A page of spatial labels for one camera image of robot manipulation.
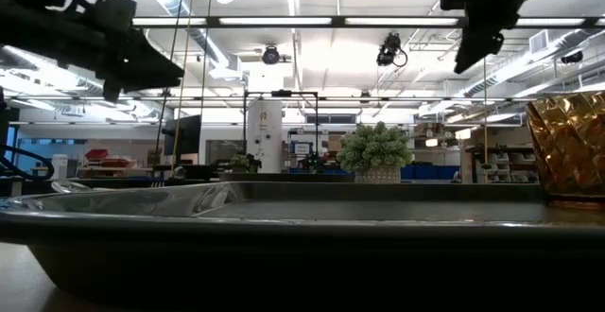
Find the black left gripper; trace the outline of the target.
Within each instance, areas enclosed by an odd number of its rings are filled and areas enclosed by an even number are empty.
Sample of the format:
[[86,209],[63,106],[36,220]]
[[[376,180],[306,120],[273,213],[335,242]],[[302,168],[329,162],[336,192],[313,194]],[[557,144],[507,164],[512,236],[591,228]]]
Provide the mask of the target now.
[[142,30],[126,34],[94,30],[99,48],[95,75],[104,80],[103,97],[116,102],[122,92],[178,86],[184,70],[148,41]]

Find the amber faceted glass cup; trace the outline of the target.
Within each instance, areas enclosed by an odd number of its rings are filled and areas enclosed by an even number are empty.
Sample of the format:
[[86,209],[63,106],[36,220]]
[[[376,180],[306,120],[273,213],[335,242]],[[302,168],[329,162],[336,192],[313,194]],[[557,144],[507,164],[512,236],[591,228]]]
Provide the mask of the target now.
[[526,115],[546,198],[605,210],[605,91],[541,98]]

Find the shiny silver spoon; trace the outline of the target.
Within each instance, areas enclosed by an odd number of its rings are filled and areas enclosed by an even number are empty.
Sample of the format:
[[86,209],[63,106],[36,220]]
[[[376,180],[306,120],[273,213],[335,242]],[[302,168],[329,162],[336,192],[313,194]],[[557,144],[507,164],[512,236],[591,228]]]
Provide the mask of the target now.
[[80,192],[90,192],[92,188],[78,182],[70,182],[67,180],[52,181],[51,188],[61,194],[71,194]]

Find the large metal baking tray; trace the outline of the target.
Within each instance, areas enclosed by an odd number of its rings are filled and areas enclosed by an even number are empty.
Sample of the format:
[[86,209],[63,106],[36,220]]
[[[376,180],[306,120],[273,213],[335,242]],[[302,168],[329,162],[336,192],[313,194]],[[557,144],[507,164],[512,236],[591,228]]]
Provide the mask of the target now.
[[535,184],[212,182],[0,199],[0,241],[119,307],[553,299],[605,286],[605,197]]

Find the white ceiling air vent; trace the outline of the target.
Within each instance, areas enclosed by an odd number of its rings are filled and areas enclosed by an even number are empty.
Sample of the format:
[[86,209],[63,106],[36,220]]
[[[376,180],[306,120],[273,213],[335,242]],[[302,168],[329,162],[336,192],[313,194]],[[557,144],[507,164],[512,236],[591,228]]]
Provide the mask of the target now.
[[537,54],[546,51],[549,46],[549,30],[543,29],[528,39],[529,52]]

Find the black computer monitor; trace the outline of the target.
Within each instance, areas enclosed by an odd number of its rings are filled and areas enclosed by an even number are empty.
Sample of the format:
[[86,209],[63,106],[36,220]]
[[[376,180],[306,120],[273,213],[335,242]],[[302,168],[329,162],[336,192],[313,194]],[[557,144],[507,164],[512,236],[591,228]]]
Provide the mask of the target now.
[[164,137],[164,155],[195,154],[199,151],[201,120],[199,115],[168,120],[161,129]]

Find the red storage bins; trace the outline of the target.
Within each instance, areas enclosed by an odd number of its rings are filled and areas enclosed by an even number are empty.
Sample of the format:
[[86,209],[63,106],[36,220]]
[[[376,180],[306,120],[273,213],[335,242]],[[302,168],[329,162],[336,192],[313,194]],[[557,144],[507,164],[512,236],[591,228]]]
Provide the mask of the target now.
[[89,167],[130,168],[133,166],[132,159],[112,156],[107,149],[91,149],[85,153],[85,159]]

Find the white cylindrical tank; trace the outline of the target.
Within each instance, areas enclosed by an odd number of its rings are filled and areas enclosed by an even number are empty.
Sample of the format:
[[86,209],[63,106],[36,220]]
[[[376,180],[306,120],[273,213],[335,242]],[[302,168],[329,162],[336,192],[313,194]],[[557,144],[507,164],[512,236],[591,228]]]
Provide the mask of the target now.
[[258,172],[280,173],[283,163],[282,102],[253,100],[247,118],[247,152],[261,163]]

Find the small green potted plant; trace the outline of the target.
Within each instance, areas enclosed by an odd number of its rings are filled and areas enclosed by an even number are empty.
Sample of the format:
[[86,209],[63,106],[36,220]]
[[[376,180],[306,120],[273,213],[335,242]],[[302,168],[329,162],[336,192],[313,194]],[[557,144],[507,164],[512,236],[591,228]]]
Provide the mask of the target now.
[[237,153],[230,160],[230,168],[233,173],[257,173],[262,167],[262,162],[256,160],[251,154]]

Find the blue storage bins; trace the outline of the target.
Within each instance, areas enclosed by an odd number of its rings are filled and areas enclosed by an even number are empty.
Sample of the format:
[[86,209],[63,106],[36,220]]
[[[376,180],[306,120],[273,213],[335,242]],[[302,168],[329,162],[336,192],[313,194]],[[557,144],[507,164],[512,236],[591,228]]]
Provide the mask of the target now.
[[401,168],[402,180],[452,180],[458,165],[406,165]]

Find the white plastic container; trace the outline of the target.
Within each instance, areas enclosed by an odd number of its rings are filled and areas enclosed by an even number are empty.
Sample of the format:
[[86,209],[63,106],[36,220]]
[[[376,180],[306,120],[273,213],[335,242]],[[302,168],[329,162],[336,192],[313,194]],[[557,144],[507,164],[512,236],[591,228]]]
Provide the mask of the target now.
[[68,156],[65,154],[54,154],[51,159],[51,164],[54,168],[52,180],[65,180],[68,172]]

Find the green plant in patterned pot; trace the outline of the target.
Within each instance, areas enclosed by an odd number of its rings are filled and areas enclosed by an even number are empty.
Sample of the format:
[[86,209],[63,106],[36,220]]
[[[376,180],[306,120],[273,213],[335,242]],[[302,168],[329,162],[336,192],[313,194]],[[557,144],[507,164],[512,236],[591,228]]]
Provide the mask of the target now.
[[358,125],[341,138],[337,162],[354,175],[355,182],[400,183],[401,169],[412,159],[408,140],[399,128],[389,128],[383,121],[374,126]]

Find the black metal frame stand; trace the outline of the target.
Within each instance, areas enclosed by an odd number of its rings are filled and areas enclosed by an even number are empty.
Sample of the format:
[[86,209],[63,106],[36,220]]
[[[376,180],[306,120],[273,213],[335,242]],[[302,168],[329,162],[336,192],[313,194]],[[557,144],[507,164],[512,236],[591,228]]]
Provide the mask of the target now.
[[313,97],[315,99],[315,114],[316,118],[319,118],[319,94],[317,92],[293,92],[290,90],[274,90],[270,92],[250,92],[245,91],[243,96],[243,124],[242,124],[242,142],[243,142],[243,151],[246,154],[247,152],[247,113],[248,107],[252,103],[253,100],[264,99],[264,100],[275,100],[283,102],[287,98],[298,97],[300,100],[307,99],[308,97]]

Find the black overhead light rail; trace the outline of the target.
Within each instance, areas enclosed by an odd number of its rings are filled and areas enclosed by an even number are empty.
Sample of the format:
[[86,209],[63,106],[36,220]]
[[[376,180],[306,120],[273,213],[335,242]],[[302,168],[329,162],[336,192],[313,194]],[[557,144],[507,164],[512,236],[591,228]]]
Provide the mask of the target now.
[[[462,28],[464,17],[432,16],[248,16],[248,17],[135,17],[134,26],[141,28]],[[605,28],[605,16],[599,17],[521,17],[505,29],[531,28]]]

